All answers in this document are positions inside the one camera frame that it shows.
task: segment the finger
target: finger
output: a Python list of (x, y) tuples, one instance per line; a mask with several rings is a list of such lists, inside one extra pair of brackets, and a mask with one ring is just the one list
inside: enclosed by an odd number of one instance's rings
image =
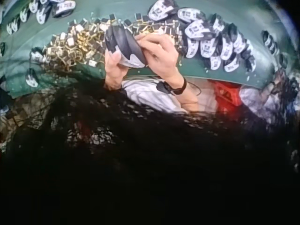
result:
[(148, 62), (148, 65), (153, 65), (153, 63), (156, 62), (156, 59), (154, 58), (154, 56), (147, 50), (143, 51), (145, 58)]
[(105, 50), (105, 62), (108, 62), (109, 59), (110, 59), (110, 55), (109, 55), (108, 50), (106, 49), (106, 50)]
[(120, 62), (121, 57), (122, 57), (121, 52), (119, 50), (116, 50), (112, 55), (109, 56), (109, 60), (107, 61), (107, 66), (109, 67), (116, 66)]
[(162, 49), (158, 44), (149, 42), (149, 41), (138, 41), (140, 47), (148, 50), (149, 52), (152, 52), (153, 54), (155, 54), (158, 58), (163, 59), (164, 57), (168, 57), (167, 52)]
[(146, 35), (142, 40), (158, 43), (167, 52), (172, 52), (173, 50), (176, 50), (174, 45), (172, 44), (170, 38), (166, 34), (164, 34), (164, 35), (149, 34), (149, 35)]
[(146, 35), (145, 34), (139, 34), (135, 36), (135, 40), (141, 40), (142, 38), (144, 38)]

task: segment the white fabric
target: white fabric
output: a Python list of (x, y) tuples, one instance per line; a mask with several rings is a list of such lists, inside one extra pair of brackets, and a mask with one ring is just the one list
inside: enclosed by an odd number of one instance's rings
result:
[(260, 90), (243, 86), (240, 89), (240, 99), (258, 117), (270, 124), (275, 121), (273, 113), (279, 108), (278, 94), (271, 94), (266, 103), (263, 103), (261, 102)]
[(295, 111), (300, 111), (300, 92), (298, 92), (298, 95), (293, 104), (294, 104)]
[(122, 82), (122, 87), (125, 89), (127, 96), (139, 105), (145, 104), (167, 113), (185, 112), (173, 95), (157, 90), (156, 85), (160, 81), (163, 80), (127, 80)]

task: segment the green work surface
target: green work surface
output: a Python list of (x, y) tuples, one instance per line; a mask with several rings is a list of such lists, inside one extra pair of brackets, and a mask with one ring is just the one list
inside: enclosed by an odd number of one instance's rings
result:
[[(265, 0), (176, 0), (180, 7), (192, 7), (202, 10), (207, 17), (213, 13), (221, 15), (227, 23), (235, 23), (245, 38), (250, 39), (254, 47), (256, 58), (256, 70), (254, 73), (246, 73), (245, 66), (241, 66), (232, 73), (226, 73), (223, 69), (206, 72), (202, 61), (197, 55), (193, 59), (184, 59), (180, 72), (186, 76), (208, 78), (233, 83), (245, 84), (257, 88), (263, 87), (266, 82), (273, 78), (273, 64), (276, 59), (263, 45), (261, 32), (268, 30), (278, 42), (281, 52), (289, 55), (289, 68), (292, 61), (296, 61), (296, 52), (291, 44), (287, 32), (277, 15), (271, 10)], [(61, 19), (49, 18), (47, 23), (40, 25), (36, 15), (31, 15), (26, 23), (16, 33), (8, 35), (6, 24), (18, 14), (28, 0), (19, 0), (8, 15), (4, 18), (1, 26), (1, 42), (5, 42), (6, 53), (0, 62), (0, 77), (7, 78), (7, 89), (9, 94), (16, 98), (29, 94), (40, 88), (46, 88), (54, 81), (52, 76), (39, 74), (41, 84), (37, 89), (26, 84), (25, 71), (30, 67), (40, 70), (39, 65), (30, 65), (29, 53), (33, 47), (43, 47), (48, 44), (52, 34), (60, 34), (67, 31), (68, 22), (82, 18), (90, 19), (91, 12), (95, 18), (109, 18), (109, 14), (115, 13), (118, 19), (134, 20), (134, 13), (147, 14), (152, 1), (146, 3), (140, 0), (76, 0), (76, 9), (68, 17)], [(85, 68), (95, 76), (104, 76), (101, 68)], [(151, 75), (149, 69), (132, 69), (128, 75)]]

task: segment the black wristwatch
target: black wristwatch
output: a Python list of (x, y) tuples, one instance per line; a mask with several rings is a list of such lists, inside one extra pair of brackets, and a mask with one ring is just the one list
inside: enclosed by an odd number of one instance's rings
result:
[(167, 82), (164, 82), (165, 89), (174, 95), (181, 95), (184, 90), (187, 88), (187, 80), (183, 78), (183, 86), (182, 88), (173, 89)]

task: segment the worker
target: worker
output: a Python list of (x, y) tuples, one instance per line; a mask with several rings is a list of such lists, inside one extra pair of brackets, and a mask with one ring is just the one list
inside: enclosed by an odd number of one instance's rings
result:
[(142, 79), (123, 81), (128, 67), (118, 65), (121, 59), (120, 51), (112, 56), (105, 53), (105, 83), (111, 90), (123, 87), (129, 98), (136, 103), (147, 104), (165, 112), (197, 112), (198, 99), (195, 91), (179, 73), (176, 64), (178, 52), (167, 35), (139, 35), (136, 37), (143, 48), (149, 68), (157, 74), (173, 90), (166, 94), (158, 90), (158, 79)]
[[(299, 93), (299, 84), (296, 80), (294, 83), (295, 88), (292, 87), (291, 80), (286, 77), (285, 71), (280, 69), (276, 72), (274, 80), (263, 90), (243, 86), (240, 89), (240, 98), (257, 117), (268, 124), (274, 124), (278, 111), (289, 110), (287, 107), (292, 111), (300, 109), (297, 107), (296, 97)], [(287, 104), (284, 108), (282, 108), (281, 101)]]
[(2, 150), (2, 218), (39, 224), (298, 219), (298, 174), (286, 149), (288, 141), (299, 149), (298, 131), (280, 125), (276, 133), (255, 135), (239, 122), (197, 113), (164, 41), (138, 42), (149, 67), (180, 89), (175, 97), (186, 112), (151, 107), (157, 99), (130, 99), (122, 87), (128, 69), (118, 65), (118, 53), (106, 55), (105, 80), (81, 79), (57, 90), (39, 113), (42, 124), (33, 128), (40, 117), (31, 117)]

